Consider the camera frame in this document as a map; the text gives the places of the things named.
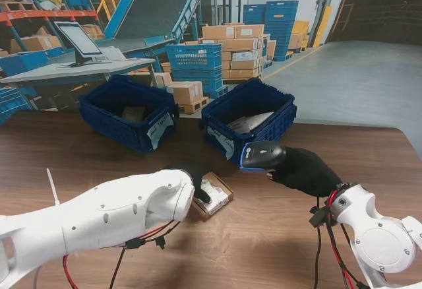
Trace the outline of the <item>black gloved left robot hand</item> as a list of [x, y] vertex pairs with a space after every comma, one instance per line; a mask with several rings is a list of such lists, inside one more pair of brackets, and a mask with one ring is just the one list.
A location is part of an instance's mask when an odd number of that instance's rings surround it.
[[211, 202], [210, 196], [201, 187], [202, 179], [208, 173], [208, 170], [206, 168], [202, 167], [199, 164], [172, 163], [165, 166], [164, 169], [183, 170], [184, 172], [187, 172], [193, 180], [193, 185], [195, 188], [194, 197], [204, 203]]

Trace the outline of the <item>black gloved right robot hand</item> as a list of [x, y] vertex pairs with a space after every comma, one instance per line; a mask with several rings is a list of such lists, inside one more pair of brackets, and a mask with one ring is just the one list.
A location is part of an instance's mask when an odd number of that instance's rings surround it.
[[286, 147], [283, 162], [267, 176], [272, 181], [313, 197], [328, 197], [342, 183], [316, 153], [304, 148]]

